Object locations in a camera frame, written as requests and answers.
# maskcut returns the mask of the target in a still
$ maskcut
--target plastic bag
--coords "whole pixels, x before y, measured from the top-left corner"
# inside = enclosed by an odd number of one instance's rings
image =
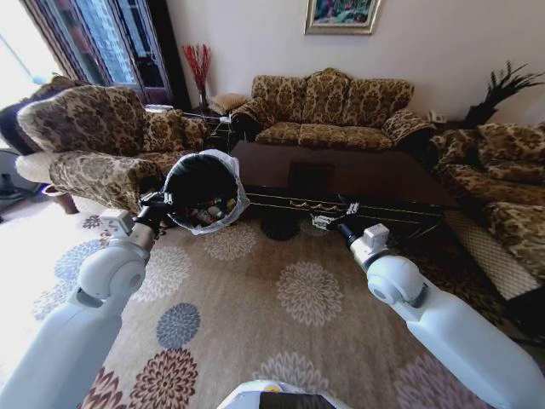
[[[238,167],[238,159],[232,158],[231,156],[227,155],[226,153],[222,151],[218,151],[216,149],[209,149],[206,151],[202,151],[200,153],[189,153],[178,162],[176,162],[176,165],[172,167],[169,174],[167,175],[166,182],[164,183],[165,187],[169,185],[170,179],[173,177],[173,174],[175,173],[176,168],[179,166],[179,164],[183,163],[183,161],[188,160],[189,158],[192,158],[197,155],[205,155],[217,158],[221,161],[221,163],[225,166],[225,168],[231,173],[232,177],[234,178],[234,181],[237,185],[237,203],[235,204],[234,208],[222,219],[211,223],[209,226],[206,227],[195,227],[191,225],[190,223],[182,221],[176,214],[169,213],[169,217],[179,226],[182,226],[183,228],[186,228],[193,234],[204,234],[204,233],[213,233],[217,230],[220,230],[221,228],[224,228],[231,223],[237,221],[237,219],[242,215],[244,210],[250,205],[250,201],[248,200],[248,197],[246,196],[246,192],[244,191],[244,187],[242,186],[242,182],[240,181],[239,177],[239,167]],[[165,200],[168,200],[168,192],[165,191]]]

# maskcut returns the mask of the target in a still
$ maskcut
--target white wall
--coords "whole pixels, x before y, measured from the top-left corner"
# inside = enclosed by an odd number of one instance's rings
[[[463,117],[507,59],[545,70],[543,0],[383,0],[375,33],[305,36],[307,0],[168,0],[178,45],[212,48],[209,94],[250,93],[257,74],[304,76],[332,66],[356,78],[405,78],[411,108]],[[185,58],[194,105],[197,91]],[[545,120],[545,86],[500,105],[501,122]]]

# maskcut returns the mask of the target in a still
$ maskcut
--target red decorative branches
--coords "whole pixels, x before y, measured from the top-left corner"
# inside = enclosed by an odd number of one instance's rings
[[[193,78],[199,91],[203,92],[206,85],[206,75],[210,68],[210,47],[207,45],[184,45],[184,54],[193,72]]]

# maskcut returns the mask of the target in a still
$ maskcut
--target floral rug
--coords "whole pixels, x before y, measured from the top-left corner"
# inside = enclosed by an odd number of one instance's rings
[[[83,259],[111,233],[97,216],[33,206],[0,224],[0,384],[66,299]],[[369,293],[339,234],[308,219],[281,238],[263,227],[247,216],[211,235],[164,231],[82,407],[213,408],[240,383],[260,378],[325,391],[354,408],[488,407]],[[501,298],[449,230],[391,246],[512,330]]]

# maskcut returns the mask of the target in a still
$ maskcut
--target white plastic bag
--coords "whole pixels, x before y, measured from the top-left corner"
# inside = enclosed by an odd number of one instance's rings
[[[169,179],[172,175],[172,170],[183,160],[196,156],[196,155],[206,155],[206,156],[213,156],[215,158],[218,158],[225,167],[231,172],[232,176],[234,177],[236,183],[237,183],[237,203],[235,204],[235,207],[231,210],[230,213],[228,213],[224,218],[221,220],[218,220],[217,222],[213,222],[209,226],[206,226],[204,228],[195,228],[194,226],[191,226],[187,223],[182,223],[178,220],[176,220],[172,215],[169,215],[169,217],[174,221],[174,223],[178,224],[179,226],[182,226],[183,228],[186,228],[191,233],[197,235],[197,234],[204,234],[204,233],[213,233],[221,228],[224,228],[225,226],[230,225],[231,223],[237,221],[237,219],[242,215],[243,211],[250,205],[250,200],[246,196],[246,192],[244,191],[244,187],[242,186],[242,182],[240,181],[239,177],[239,167],[238,167],[238,159],[232,158],[231,156],[227,155],[226,153],[222,151],[218,151],[217,149],[208,149],[206,151],[202,151],[199,153],[189,153],[172,167],[169,174],[167,175],[166,182],[164,183],[165,186],[169,183]]]

